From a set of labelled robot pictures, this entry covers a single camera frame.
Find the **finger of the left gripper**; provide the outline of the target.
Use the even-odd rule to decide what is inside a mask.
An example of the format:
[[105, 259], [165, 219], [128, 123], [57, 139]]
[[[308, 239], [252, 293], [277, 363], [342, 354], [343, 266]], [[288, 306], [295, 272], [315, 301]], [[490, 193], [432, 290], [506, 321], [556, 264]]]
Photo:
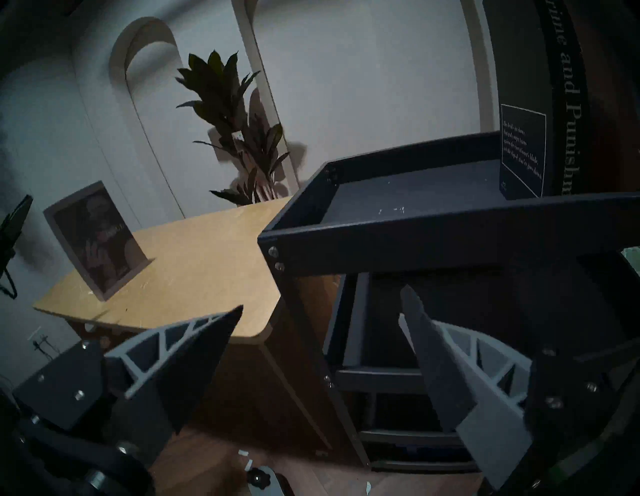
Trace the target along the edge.
[[17, 207], [9, 213], [1, 224], [1, 250], [13, 249], [22, 233], [24, 222], [33, 203], [31, 195], [25, 195]]

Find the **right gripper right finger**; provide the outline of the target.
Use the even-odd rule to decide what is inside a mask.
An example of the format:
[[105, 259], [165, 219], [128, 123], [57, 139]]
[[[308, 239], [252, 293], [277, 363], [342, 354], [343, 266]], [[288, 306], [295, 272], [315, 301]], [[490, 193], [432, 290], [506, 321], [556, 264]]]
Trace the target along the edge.
[[531, 358], [485, 333], [434, 321], [400, 291], [402, 330], [444, 430], [495, 493], [569, 493], [596, 485], [620, 445], [615, 347], [575, 354], [547, 342]]

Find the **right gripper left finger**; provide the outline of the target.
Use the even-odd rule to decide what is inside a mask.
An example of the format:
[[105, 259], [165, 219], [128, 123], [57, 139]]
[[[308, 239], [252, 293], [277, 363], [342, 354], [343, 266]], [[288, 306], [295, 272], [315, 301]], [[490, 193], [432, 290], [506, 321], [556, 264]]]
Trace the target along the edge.
[[13, 391], [20, 434], [37, 455], [150, 467], [188, 423], [242, 314], [240, 305], [148, 329], [106, 352], [78, 342]]

